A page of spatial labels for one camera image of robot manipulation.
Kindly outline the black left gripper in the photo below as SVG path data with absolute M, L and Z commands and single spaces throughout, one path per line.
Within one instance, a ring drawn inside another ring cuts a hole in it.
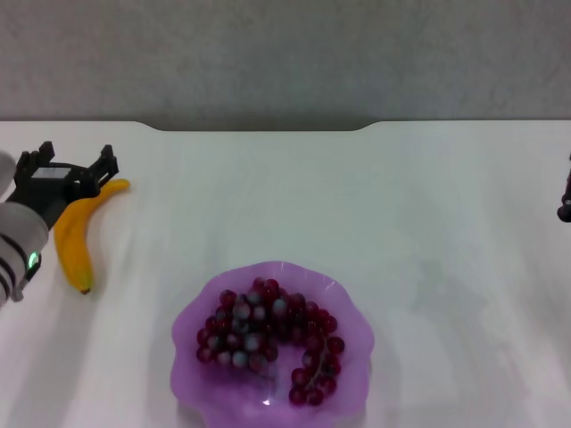
M 99 158 L 88 168 L 50 163 L 53 157 L 51 141 L 43 142 L 33 152 L 23 152 L 16 164 L 13 178 L 15 189 L 8 196 L 8 202 L 30 208 L 44 220 L 48 228 L 57 223 L 70 204 L 97 196 L 99 188 L 119 173 L 117 158 L 110 144 L 103 147 Z M 68 172 L 57 178 L 34 177 L 44 167 L 67 169 Z

